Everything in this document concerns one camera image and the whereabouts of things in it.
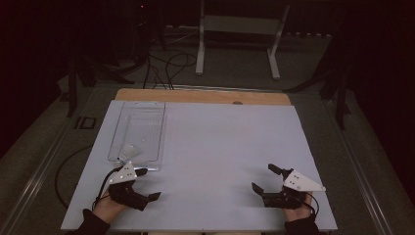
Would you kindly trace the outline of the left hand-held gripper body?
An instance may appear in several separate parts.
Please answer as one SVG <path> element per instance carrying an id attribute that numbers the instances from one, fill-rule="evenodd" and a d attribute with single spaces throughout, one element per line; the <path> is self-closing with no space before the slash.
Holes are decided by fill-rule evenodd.
<path id="1" fill-rule="evenodd" d="M 149 200 L 146 196 L 135 192 L 133 189 L 133 185 L 138 177 L 133 164 L 126 164 L 119 167 L 115 176 L 112 176 L 109 180 L 109 194 L 111 199 L 129 208 L 143 211 L 149 204 Z"/>

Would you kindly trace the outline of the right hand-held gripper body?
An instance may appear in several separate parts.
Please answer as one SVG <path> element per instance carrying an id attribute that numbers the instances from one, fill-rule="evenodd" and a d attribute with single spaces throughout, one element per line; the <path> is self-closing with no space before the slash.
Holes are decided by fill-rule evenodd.
<path id="1" fill-rule="evenodd" d="M 294 169 L 286 169 L 282 190 L 278 193 L 265 193 L 261 196 L 266 208 L 298 209 L 307 192 L 325 192 L 326 188 Z"/>

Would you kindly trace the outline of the white shuttlecock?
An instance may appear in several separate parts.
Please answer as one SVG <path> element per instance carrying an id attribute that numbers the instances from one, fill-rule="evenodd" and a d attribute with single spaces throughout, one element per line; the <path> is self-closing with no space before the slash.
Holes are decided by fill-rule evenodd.
<path id="1" fill-rule="evenodd" d="M 138 149 L 132 144 L 125 143 L 116 159 L 120 162 L 132 162 L 137 155 Z"/>

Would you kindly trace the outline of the clear plastic tray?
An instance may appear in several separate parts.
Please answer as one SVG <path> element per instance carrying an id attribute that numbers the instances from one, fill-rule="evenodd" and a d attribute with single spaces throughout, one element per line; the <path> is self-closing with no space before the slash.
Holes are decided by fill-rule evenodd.
<path id="1" fill-rule="evenodd" d="M 132 163 L 135 168 L 159 171 L 162 162 L 165 102 L 128 101 L 121 105 L 115 134 L 108 154 L 112 163 Z M 132 162 L 116 158 L 125 143 L 134 145 L 138 155 Z"/>

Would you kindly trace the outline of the person's left hand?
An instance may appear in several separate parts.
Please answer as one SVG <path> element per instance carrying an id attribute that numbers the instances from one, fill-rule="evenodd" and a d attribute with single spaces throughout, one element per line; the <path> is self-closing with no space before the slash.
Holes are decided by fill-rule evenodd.
<path id="1" fill-rule="evenodd" d="M 127 206 L 113 201 L 109 192 L 106 192 L 96 203 L 92 213 L 107 224 L 111 224 L 126 209 Z"/>

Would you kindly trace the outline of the person's right hand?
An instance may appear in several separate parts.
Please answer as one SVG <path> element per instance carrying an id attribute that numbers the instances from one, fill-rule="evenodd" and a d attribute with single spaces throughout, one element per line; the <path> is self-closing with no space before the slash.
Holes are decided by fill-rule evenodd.
<path id="1" fill-rule="evenodd" d="M 307 192 L 304 202 L 302 203 L 301 207 L 298 209 L 282 209 L 283 215 L 286 218 L 287 222 L 292 222 L 299 219 L 305 219 L 311 216 L 312 208 L 312 193 Z"/>

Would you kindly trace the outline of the white table cover sheet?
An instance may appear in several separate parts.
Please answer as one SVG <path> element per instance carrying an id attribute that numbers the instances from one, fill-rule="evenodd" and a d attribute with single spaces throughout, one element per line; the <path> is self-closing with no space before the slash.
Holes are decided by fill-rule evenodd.
<path id="1" fill-rule="evenodd" d="M 280 191 L 269 165 L 320 179 L 293 106 L 168 103 L 165 112 L 161 168 L 134 185 L 161 196 L 125 211 L 115 231 L 281 231 L 284 216 L 252 186 Z"/>

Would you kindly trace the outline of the black stand legs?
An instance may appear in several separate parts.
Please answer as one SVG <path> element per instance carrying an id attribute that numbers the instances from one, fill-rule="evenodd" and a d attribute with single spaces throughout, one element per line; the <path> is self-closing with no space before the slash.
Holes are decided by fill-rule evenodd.
<path id="1" fill-rule="evenodd" d="M 323 62 L 317 66 L 312 78 L 300 83 L 297 86 L 284 89 L 285 93 L 298 93 L 317 83 L 323 85 L 319 91 L 322 100 L 335 99 L 335 120 L 341 129 L 345 129 L 345 114 L 349 113 L 346 105 L 346 85 L 349 66 L 347 63 Z"/>
<path id="2" fill-rule="evenodd" d="M 80 78 L 80 81 L 87 87 L 92 87 L 96 83 L 94 77 L 87 75 L 86 67 L 89 67 L 91 71 L 100 72 L 118 83 L 133 84 L 133 81 L 123 78 L 115 71 L 106 68 L 87 55 L 79 54 L 76 50 L 72 50 L 68 56 L 69 91 L 66 93 L 69 101 L 68 118 L 74 114 L 77 107 L 77 79 Z"/>

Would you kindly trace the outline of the metal floor rail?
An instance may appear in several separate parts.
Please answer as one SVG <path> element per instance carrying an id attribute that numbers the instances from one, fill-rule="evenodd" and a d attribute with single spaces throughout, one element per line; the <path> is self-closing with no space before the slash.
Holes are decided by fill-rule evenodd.
<path id="1" fill-rule="evenodd" d="M 337 123 L 335 118 L 335 104 L 332 101 L 323 101 L 322 104 L 331 123 L 334 125 L 334 129 L 341 139 L 343 147 L 346 150 L 346 158 L 349 162 L 354 180 L 357 184 L 357 187 L 359 188 L 360 194 L 372 218 L 372 221 L 374 222 L 378 235 L 394 235 L 390 223 L 386 219 L 382 207 L 379 204 L 379 200 L 377 199 L 377 196 L 369 184 L 369 181 L 364 173 L 362 166 L 360 165 L 357 155 L 353 150 L 348 137 L 346 136 L 346 132 L 342 130 Z"/>
<path id="2" fill-rule="evenodd" d="M 0 161 L 0 235 L 13 235 L 42 187 L 75 118 L 55 101 Z"/>

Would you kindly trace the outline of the white metal stand frame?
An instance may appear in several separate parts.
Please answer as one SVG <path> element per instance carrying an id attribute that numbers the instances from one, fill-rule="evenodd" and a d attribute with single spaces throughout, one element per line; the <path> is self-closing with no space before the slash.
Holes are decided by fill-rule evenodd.
<path id="1" fill-rule="evenodd" d="M 279 19 L 262 19 L 262 18 L 246 18 L 246 17 L 231 17 L 207 15 L 205 13 L 205 0 L 201 0 L 200 6 L 200 23 L 199 23 L 199 48 L 196 61 L 196 75 L 204 73 L 205 64 L 205 32 L 219 31 L 232 33 L 251 33 L 273 35 L 274 42 L 271 47 L 267 49 L 267 58 L 271 70 L 271 75 L 274 80 L 281 78 L 279 68 L 276 60 L 276 51 L 281 40 L 283 29 L 291 6 L 285 4 L 283 12 Z"/>

